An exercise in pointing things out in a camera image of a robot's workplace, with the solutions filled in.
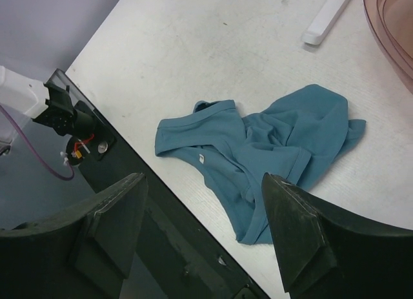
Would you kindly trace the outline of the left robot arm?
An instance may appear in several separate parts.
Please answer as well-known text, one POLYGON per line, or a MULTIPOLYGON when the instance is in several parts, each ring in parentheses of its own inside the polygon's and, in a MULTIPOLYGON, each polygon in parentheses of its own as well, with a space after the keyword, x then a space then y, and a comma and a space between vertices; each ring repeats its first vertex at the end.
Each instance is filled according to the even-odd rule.
POLYGON ((1 66, 1 104, 50 127, 60 136, 89 138, 96 127, 95 119, 76 109, 70 87, 60 88, 43 83, 1 66))

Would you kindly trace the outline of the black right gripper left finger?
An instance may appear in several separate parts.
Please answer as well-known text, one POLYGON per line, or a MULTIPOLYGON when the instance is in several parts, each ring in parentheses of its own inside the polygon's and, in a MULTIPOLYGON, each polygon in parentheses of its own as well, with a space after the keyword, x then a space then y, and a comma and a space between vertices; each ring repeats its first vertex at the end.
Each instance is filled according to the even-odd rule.
POLYGON ((118 298, 148 183, 132 173, 59 213, 1 231, 1 298, 118 298))

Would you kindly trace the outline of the teal tank top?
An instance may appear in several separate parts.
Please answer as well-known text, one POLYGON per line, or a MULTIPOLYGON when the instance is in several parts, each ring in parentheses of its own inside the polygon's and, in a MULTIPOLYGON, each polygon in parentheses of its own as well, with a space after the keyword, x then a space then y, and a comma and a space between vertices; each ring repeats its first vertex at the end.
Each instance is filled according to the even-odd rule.
POLYGON ((231 99, 200 101, 190 115, 160 121, 154 149, 156 156, 180 159, 202 174, 239 243, 270 244, 264 175, 309 190, 359 143, 366 124, 350 119, 345 97, 308 85, 246 116, 231 99))

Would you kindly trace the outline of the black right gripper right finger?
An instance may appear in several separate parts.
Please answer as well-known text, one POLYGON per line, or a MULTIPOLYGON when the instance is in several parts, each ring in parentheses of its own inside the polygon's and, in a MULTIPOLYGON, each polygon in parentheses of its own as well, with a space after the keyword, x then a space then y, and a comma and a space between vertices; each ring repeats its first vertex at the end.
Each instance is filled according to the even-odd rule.
POLYGON ((411 298, 412 231, 357 215, 280 176, 263 199, 291 298, 411 298))

